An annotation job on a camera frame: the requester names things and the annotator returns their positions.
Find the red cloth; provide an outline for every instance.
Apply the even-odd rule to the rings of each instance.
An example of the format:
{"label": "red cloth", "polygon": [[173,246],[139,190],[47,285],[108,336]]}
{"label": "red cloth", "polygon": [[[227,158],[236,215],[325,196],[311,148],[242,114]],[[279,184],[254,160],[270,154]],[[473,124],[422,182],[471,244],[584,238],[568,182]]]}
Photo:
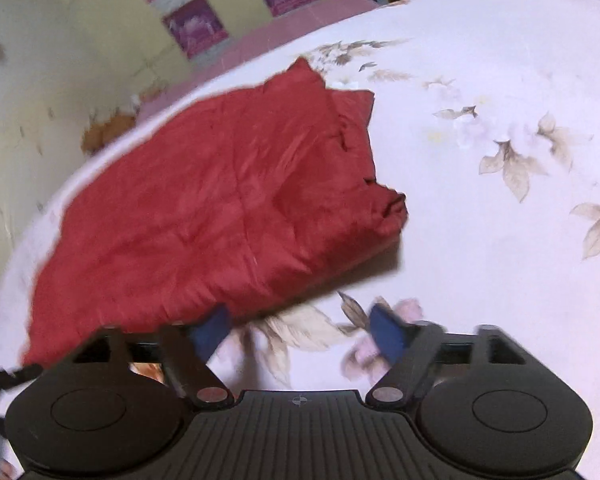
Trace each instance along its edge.
{"label": "red cloth", "polygon": [[191,105],[67,208],[38,276],[24,361],[103,325],[151,332],[218,302],[279,306],[394,243],[404,196],[375,182],[369,91],[327,90],[299,59]]}

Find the wall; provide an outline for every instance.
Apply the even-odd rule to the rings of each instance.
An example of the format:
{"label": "wall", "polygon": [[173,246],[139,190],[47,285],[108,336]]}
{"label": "wall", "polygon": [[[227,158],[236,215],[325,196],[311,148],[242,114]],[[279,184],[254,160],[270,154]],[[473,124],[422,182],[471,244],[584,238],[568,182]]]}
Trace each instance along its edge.
{"label": "wall", "polygon": [[[193,69],[144,0],[59,0],[133,92],[177,83]],[[209,0],[231,37],[271,20],[263,0]]]}
{"label": "wall", "polygon": [[54,0],[0,0],[0,275],[33,215],[83,162],[90,110],[128,104]]}

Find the bedsheet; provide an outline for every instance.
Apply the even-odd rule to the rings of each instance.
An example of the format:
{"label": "bedsheet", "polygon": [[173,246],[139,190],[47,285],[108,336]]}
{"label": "bedsheet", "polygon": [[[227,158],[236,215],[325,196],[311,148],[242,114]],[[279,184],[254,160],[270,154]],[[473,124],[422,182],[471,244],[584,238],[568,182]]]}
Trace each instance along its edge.
{"label": "bedsheet", "polygon": [[587,402],[594,433],[579,472],[600,480],[600,0],[407,0],[196,89],[85,165],[34,220],[0,288],[0,365],[18,364],[32,279],[71,197],[191,102],[301,54],[332,88],[374,92],[378,181],[405,192],[410,222],[397,252],[269,319],[274,338],[234,333],[210,366],[236,390],[364,395],[382,363],[363,329],[334,336],[360,317],[338,290],[362,310],[382,296],[452,332],[494,324]]}

